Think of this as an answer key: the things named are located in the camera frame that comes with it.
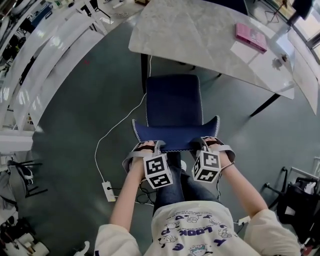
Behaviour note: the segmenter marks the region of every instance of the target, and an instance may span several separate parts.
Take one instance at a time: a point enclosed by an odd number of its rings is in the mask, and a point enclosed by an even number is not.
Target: pink box
[[[267,51],[267,41],[265,35],[255,31],[247,25],[237,23],[235,25],[235,37],[243,42],[248,43],[249,45],[254,46],[263,53]]]

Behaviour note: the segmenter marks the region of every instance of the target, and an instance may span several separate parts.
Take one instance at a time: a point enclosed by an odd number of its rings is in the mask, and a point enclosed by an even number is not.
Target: hand
[[[206,138],[205,139],[206,142],[208,141],[214,141],[216,142],[217,140],[215,138]],[[210,145],[209,148],[212,149],[212,150],[215,150],[215,148],[219,147],[218,144],[213,144],[213,145]],[[221,168],[225,167],[225,166],[228,166],[231,164],[227,154],[225,151],[220,151],[220,162],[221,162]]]
[[[152,140],[149,140],[143,144],[140,144],[138,148],[146,145],[154,146],[155,143]],[[153,153],[151,149],[142,149],[141,152]],[[141,177],[141,180],[145,177],[144,159],[142,157],[134,157],[132,159],[130,173],[134,173],[135,175],[138,175],[139,177]]]

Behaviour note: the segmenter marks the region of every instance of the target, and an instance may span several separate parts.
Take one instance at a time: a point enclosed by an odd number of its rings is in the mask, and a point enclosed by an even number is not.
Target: person's left hand
[[[140,144],[138,148],[140,148],[142,146],[146,146],[146,145],[154,146],[155,143],[152,140],[149,140],[149,141],[146,141],[143,144]],[[142,149],[141,152],[153,153],[153,151],[151,149]],[[144,168],[144,159],[143,159],[143,157],[134,157],[132,159],[130,173],[131,172],[135,173],[136,175],[141,177],[141,180],[145,177],[145,168]]]

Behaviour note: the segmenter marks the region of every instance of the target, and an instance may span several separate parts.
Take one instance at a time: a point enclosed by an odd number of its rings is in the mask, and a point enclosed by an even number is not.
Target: t-shirt sleeve
[[[124,227],[113,224],[99,228],[94,251],[99,256],[141,256],[136,239]]]
[[[268,209],[257,213],[249,222],[244,241],[263,256],[300,256],[296,236],[281,226],[276,214]]]

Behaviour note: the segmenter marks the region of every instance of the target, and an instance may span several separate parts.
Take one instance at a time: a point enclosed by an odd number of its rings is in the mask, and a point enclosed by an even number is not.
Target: white cube
[[[166,155],[160,154],[154,157],[144,157],[143,164],[145,178],[154,190],[173,184]]]
[[[213,183],[220,172],[220,153],[200,151],[192,168],[193,179],[197,182]]]

